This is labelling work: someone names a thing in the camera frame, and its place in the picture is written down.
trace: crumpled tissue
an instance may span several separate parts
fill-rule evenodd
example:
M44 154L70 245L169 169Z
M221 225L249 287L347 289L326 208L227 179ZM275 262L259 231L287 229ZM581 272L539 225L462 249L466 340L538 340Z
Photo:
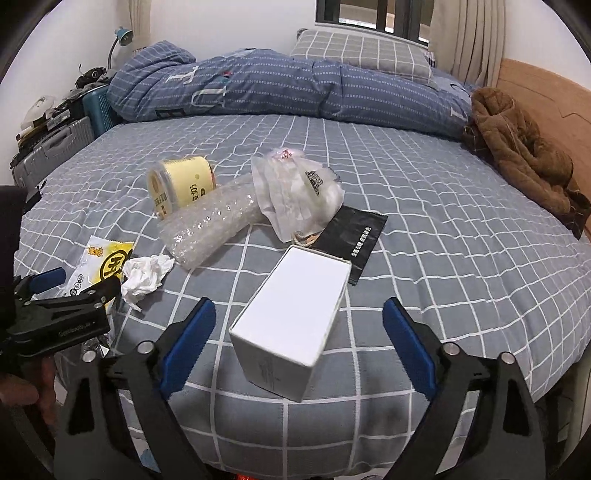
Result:
M136 304L146 294L162 286L162 279L172 270L174 260L168 255L130 258L123 265L123 275L127 278L121 285L121 294L125 303L141 312Z

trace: blue lamp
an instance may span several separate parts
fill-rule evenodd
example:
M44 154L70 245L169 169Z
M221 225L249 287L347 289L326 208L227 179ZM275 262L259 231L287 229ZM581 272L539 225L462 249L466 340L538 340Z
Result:
M119 44L122 47L125 47L126 45L129 45L131 41L134 39L134 32L129 28L119 27L117 30L115 30L115 35L117 36L117 38L113 42L113 46L109 51L109 60L107 61L107 68L109 70L111 69L111 57L113 56L113 50L115 49L115 45Z

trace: window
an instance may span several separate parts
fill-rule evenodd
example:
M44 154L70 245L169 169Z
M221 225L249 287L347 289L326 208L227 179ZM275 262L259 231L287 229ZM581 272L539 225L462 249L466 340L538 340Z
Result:
M316 21L355 25L423 44L429 42L434 0L317 0Z

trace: hand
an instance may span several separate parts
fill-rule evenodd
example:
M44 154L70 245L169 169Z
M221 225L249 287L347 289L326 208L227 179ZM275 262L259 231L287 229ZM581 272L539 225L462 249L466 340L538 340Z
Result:
M28 382L14 375L0 376L0 401L7 407L36 404L48 425L56 422L56 365L46 357L24 368Z

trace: yellow snack wrapper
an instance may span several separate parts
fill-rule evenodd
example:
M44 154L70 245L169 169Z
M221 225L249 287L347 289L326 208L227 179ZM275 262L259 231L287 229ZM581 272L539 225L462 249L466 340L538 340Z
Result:
M61 296L78 295L79 292L112 275L116 275L121 280L123 264L131 255L133 247L133 242L112 242L91 236L74 273L63 287ZM109 314L112 305L113 300L105 305L111 324L111 332L113 331L113 323Z

